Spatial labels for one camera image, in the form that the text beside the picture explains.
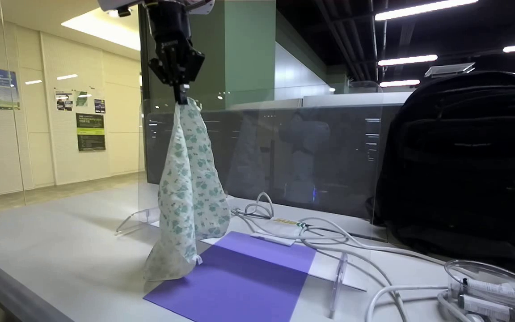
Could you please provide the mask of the white tube with dark cap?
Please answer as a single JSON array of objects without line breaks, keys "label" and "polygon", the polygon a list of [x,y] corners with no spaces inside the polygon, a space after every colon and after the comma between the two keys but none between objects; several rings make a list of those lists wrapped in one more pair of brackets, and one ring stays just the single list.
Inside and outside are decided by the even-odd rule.
[{"label": "white tube with dark cap", "polygon": [[468,317],[480,318],[483,322],[515,322],[514,305],[491,302],[469,295],[458,295],[456,304]]},{"label": "white tube with dark cap", "polygon": [[481,280],[463,278],[460,293],[494,301],[515,303],[515,288],[509,283],[495,284]]}]

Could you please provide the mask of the ceiling air conditioner unit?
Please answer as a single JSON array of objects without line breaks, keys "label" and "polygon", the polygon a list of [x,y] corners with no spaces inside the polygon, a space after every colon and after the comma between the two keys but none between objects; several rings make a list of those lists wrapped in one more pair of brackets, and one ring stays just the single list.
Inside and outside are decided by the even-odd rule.
[{"label": "ceiling air conditioner unit", "polygon": [[435,79],[439,77],[459,75],[474,70],[474,62],[463,64],[448,64],[430,67],[424,74],[425,79]]}]

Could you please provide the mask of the clear plastic container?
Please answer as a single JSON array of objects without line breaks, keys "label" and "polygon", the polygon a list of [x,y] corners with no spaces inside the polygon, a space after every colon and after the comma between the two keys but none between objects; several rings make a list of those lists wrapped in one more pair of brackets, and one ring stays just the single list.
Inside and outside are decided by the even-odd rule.
[{"label": "clear plastic container", "polygon": [[[475,319],[468,317],[466,312],[458,308],[456,304],[457,296],[464,295],[459,291],[460,282],[463,278],[471,278],[495,284],[509,283],[515,288],[515,273],[486,263],[468,260],[451,260],[445,264],[445,271],[449,276],[447,290],[438,296],[438,301],[442,308],[455,318],[456,322],[483,322],[480,318]],[[515,303],[489,300],[486,298],[482,299],[515,306]]]}]

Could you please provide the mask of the purple paper sheet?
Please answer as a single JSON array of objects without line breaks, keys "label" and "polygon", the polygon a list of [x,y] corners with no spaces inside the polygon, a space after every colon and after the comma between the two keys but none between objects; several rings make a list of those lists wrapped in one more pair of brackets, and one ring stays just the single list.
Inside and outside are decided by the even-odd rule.
[{"label": "purple paper sheet", "polygon": [[290,322],[315,250],[229,232],[145,300],[194,322]]}]

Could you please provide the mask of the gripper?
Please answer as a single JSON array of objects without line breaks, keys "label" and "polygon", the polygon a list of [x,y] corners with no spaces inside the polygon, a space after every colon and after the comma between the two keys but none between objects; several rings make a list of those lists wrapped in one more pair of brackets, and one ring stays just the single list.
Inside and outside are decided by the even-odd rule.
[{"label": "gripper", "polygon": [[[155,53],[148,66],[163,84],[173,88],[174,100],[187,103],[190,83],[198,77],[206,56],[192,46],[189,11],[186,0],[145,0],[149,27],[155,41]],[[163,53],[174,49],[174,53]]]}]

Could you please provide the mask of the white cloth with green flowers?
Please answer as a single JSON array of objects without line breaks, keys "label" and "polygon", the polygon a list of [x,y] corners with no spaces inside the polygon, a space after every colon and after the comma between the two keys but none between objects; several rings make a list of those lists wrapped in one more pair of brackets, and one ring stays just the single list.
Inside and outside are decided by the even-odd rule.
[{"label": "white cloth with green flowers", "polygon": [[177,280],[202,263],[198,241],[223,237],[231,214],[196,100],[176,104],[159,183],[159,239],[145,263],[148,281]]}]

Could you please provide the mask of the black backpack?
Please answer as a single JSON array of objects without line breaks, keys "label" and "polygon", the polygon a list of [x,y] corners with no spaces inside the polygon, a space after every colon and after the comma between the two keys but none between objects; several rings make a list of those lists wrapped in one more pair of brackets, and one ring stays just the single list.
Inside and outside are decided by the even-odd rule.
[{"label": "black backpack", "polygon": [[366,206],[413,250],[515,272],[515,74],[462,73],[413,91]]}]

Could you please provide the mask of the dark green wall poster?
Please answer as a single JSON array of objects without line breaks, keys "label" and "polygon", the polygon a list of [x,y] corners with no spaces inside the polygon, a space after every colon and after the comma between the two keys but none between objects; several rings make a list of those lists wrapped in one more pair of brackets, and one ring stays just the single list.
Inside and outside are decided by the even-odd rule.
[{"label": "dark green wall poster", "polygon": [[76,114],[78,151],[106,150],[106,129],[101,114]]}]

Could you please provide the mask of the clear glass panel with feet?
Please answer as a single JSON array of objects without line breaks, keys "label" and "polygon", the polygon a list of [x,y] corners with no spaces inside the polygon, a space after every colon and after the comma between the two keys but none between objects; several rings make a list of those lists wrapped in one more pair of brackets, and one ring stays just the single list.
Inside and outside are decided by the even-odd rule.
[{"label": "clear glass panel with feet", "polygon": [[202,95],[198,105],[216,169],[230,196],[266,192],[277,204],[365,220],[372,238],[381,117],[374,82]]}]

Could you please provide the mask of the grey desk partition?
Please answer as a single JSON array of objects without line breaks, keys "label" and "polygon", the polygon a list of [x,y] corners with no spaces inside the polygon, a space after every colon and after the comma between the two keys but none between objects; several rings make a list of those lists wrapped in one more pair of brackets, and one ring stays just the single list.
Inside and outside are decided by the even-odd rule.
[{"label": "grey desk partition", "polygon": [[[398,106],[202,110],[224,191],[370,220],[384,145]],[[174,111],[145,121],[147,179],[161,179]]]}]

